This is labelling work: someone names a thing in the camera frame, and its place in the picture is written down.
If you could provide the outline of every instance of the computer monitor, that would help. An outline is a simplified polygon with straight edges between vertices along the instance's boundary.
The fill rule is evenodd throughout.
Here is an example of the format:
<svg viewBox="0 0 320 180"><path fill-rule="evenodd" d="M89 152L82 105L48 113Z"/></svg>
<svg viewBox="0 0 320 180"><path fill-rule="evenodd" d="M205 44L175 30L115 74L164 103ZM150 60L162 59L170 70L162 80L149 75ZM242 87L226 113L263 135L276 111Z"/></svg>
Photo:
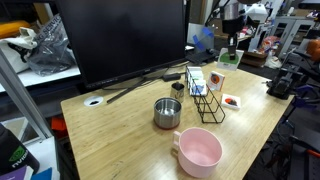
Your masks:
<svg viewBox="0 0 320 180"><path fill-rule="evenodd" d="M183 0L57 0L87 88L185 61Z"/></svg>

